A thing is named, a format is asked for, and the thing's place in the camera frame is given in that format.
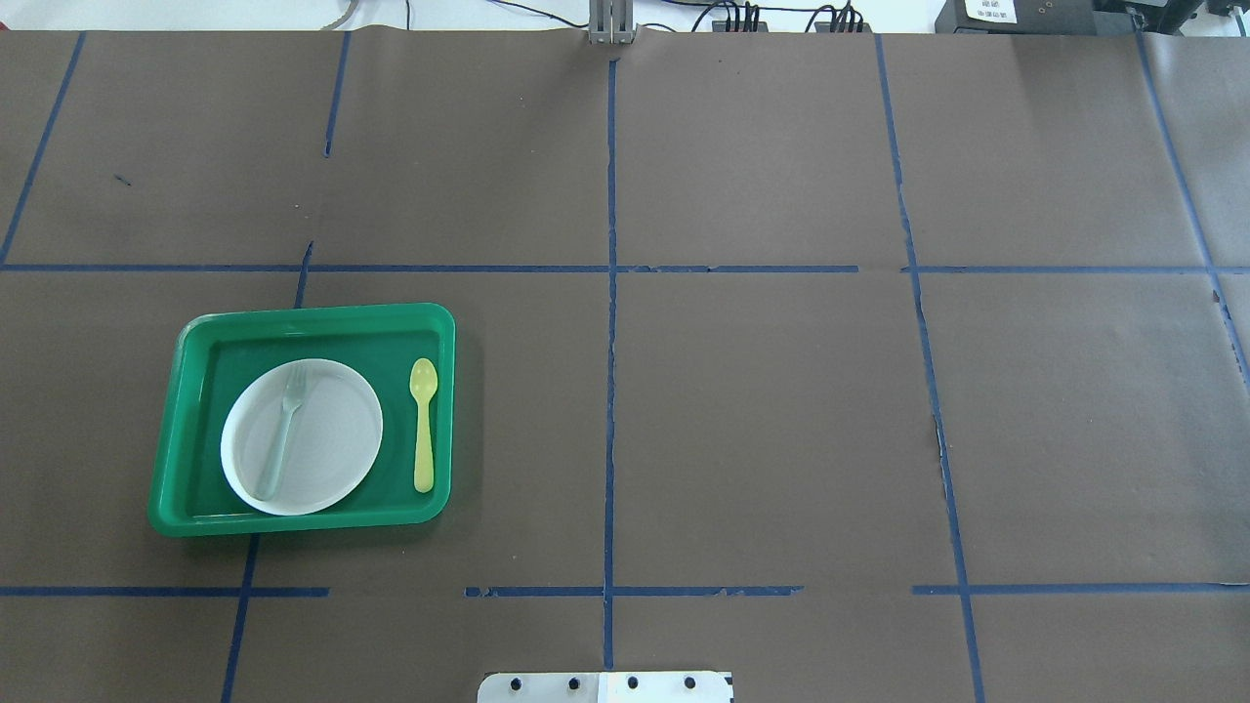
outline green tray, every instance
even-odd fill
[[[416,403],[412,363],[439,370],[430,403],[434,490],[412,488]],[[221,428],[234,402],[269,369],[295,359],[346,364],[382,405],[382,443],[365,480],[308,515],[270,515],[235,495],[221,470]],[[228,313],[196,318],[179,335],[161,423],[148,518],[161,534],[195,537],[429,520],[451,493],[455,320],[441,305],[361,305]]]

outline white plate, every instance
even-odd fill
[[[306,395],[291,420],[278,492],[258,500],[251,492],[278,434],[294,364],[308,370]],[[274,515],[304,515],[334,505],[360,485],[381,443],[382,407],[369,382],[338,362],[300,359],[265,372],[235,400],[221,433],[221,468],[244,503]]]

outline black cable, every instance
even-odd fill
[[[560,15],[552,15],[551,13],[548,13],[546,10],[539,10],[536,8],[530,8],[528,5],[521,5],[520,3],[512,3],[511,0],[486,0],[486,1],[491,3],[494,5],[508,5],[509,8],[520,8],[521,10],[526,10],[526,11],[534,13],[535,15],[542,15],[544,18],[549,18],[549,19],[552,19],[552,20],[555,20],[558,23],[566,24],[566,25],[571,26],[572,29],[586,29],[586,28],[590,26],[590,23],[586,23],[584,25],[579,25],[579,24],[571,23],[571,21],[561,18]]]
[[[816,19],[820,18],[820,13],[824,13],[825,10],[829,10],[832,15],[832,20],[838,20],[838,8],[834,8],[832,5],[821,5],[820,8],[816,8],[815,13],[811,14],[811,19],[808,20],[808,26],[802,30],[804,34],[811,31],[811,28],[816,25]]]
[[[709,3],[695,3],[690,0],[660,0],[660,3],[666,3],[669,5],[682,5],[685,8],[706,8]],[[720,5],[720,3],[710,3],[712,6]],[[768,8],[760,6],[761,10],[768,10],[770,13],[815,13],[815,8]]]
[[[702,19],[708,16],[708,13],[710,13],[710,11],[712,11],[712,9],[720,8],[720,6],[725,8],[725,29],[729,29],[729,19],[731,16],[729,9],[730,9],[730,6],[732,6],[734,10],[736,11],[738,10],[738,3],[735,3],[734,0],[716,0],[716,3],[712,3],[711,5],[704,5],[704,11],[699,13],[699,18],[695,20],[695,25],[692,28],[690,28],[690,31],[699,31],[699,25],[702,23]]]

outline plastic spoon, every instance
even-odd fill
[[[416,400],[416,469],[412,473],[412,485],[419,493],[429,493],[434,488],[434,448],[430,447],[430,399],[439,390],[439,372],[429,359],[418,359],[412,364],[412,375],[408,382],[412,399]]]

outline clear plastic fork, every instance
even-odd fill
[[[252,495],[258,500],[269,500],[278,493],[278,487],[282,482],[282,470],[286,468],[286,445],[290,442],[291,420],[295,412],[304,404],[308,394],[308,368],[304,364],[292,364],[286,374],[286,389],[282,392],[282,417],[278,420],[278,433],[274,443],[269,448],[269,459],[256,482],[256,492]]]

